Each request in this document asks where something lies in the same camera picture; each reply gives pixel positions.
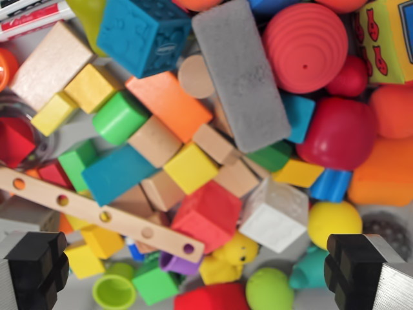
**small blue toy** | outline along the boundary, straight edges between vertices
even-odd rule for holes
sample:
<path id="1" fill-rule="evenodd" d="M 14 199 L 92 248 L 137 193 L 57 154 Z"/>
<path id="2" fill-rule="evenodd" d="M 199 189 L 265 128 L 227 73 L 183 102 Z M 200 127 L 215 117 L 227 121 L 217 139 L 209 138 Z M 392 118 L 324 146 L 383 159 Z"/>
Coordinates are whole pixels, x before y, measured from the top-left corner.
<path id="1" fill-rule="evenodd" d="M 342 202 L 350 184 L 349 171 L 325 169 L 310 187 L 310 197 L 328 202 Z"/>
<path id="2" fill-rule="evenodd" d="M 97 45 L 137 78 L 175 69 L 191 29 L 170 0 L 108 0 Z"/>

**yellow cube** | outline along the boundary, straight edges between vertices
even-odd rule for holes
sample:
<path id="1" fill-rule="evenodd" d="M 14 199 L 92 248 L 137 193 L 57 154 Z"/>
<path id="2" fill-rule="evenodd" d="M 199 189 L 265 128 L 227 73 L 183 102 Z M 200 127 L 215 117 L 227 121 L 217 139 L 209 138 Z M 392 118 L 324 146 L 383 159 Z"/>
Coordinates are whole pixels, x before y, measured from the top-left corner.
<path id="1" fill-rule="evenodd" d="M 81 229 L 81 234 L 92 252 L 104 260 L 119 252 L 124 246 L 119 234 L 96 225 Z"/>
<path id="2" fill-rule="evenodd" d="M 69 245 L 65 253 L 69 259 L 69 266 L 78 279 L 88 278 L 105 271 L 103 262 L 82 240 Z"/>
<path id="3" fill-rule="evenodd" d="M 163 167 L 185 194 L 192 194 L 218 174 L 217 165 L 193 142 Z"/>
<path id="4" fill-rule="evenodd" d="M 68 121 L 78 108 L 72 98 L 64 92 L 58 92 L 32 118 L 32 125 L 46 137 L 49 137 Z"/>
<path id="5" fill-rule="evenodd" d="M 65 92 L 86 113 L 97 112 L 118 90 L 123 88 L 104 67 L 88 64 L 66 86 Z"/>
<path id="6" fill-rule="evenodd" d="M 272 179 L 280 183 L 309 188 L 323 171 L 322 166 L 291 159 L 280 171 L 272 173 Z"/>

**blue textured block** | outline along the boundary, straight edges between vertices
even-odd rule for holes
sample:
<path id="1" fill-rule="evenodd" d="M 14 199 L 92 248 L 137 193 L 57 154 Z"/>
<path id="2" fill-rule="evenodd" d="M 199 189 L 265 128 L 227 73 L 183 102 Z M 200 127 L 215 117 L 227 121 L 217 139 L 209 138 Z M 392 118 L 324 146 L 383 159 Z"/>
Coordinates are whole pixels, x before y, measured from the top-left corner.
<path id="1" fill-rule="evenodd" d="M 108 0 L 97 45 L 137 78 L 175 69 L 191 29 L 170 0 Z"/>
<path id="2" fill-rule="evenodd" d="M 88 188 L 100 206 L 155 173 L 156 169 L 129 144 L 101 158 L 82 172 Z"/>
<path id="3" fill-rule="evenodd" d="M 291 94 L 282 94 L 281 98 L 291 125 L 291 135 L 287 140 L 303 143 L 316 103 L 311 99 Z"/>
<path id="4" fill-rule="evenodd" d="M 328 202 L 342 202 L 352 173 L 325 169 L 317 181 L 310 187 L 310 196 Z"/>

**green block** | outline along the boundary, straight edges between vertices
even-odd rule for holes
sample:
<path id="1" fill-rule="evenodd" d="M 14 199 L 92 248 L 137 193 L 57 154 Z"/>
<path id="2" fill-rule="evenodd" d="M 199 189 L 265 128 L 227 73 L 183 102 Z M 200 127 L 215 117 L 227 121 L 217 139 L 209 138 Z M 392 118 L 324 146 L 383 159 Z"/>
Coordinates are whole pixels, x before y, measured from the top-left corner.
<path id="1" fill-rule="evenodd" d="M 135 274 L 132 283 L 147 305 L 153 305 L 179 294 L 180 279 L 175 273 L 166 273 L 158 260 L 144 263 Z"/>
<path id="2" fill-rule="evenodd" d="M 149 113 L 127 91 L 117 92 L 93 117 L 96 131 L 107 142 L 120 145 L 127 141 L 149 118 Z"/>
<path id="3" fill-rule="evenodd" d="M 82 171 L 97 158 L 97 152 L 91 140 L 79 142 L 59 156 L 59 163 L 77 192 L 88 189 L 83 180 Z"/>
<path id="4" fill-rule="evenodd" d="M 287 142 L 281 141 L 247 154 L 247 157 L 266 168 L 266 170 L 276 172 L 285 166 L 291 157 L 291 153 L 292 146 Z"/>

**orange foam block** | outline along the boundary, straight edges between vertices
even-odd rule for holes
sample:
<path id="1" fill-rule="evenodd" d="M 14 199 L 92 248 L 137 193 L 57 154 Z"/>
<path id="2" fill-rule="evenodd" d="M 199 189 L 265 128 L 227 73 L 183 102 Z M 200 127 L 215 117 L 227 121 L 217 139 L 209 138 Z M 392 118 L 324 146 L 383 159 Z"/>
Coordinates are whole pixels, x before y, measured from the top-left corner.
<path id="1" fill-rule="evenodd" d="M 126 88 L 157 116 L 182 142 L 189 142 L 212 114 L 189 96 L 171 72 L 145 79 L 131 77 Z"/>

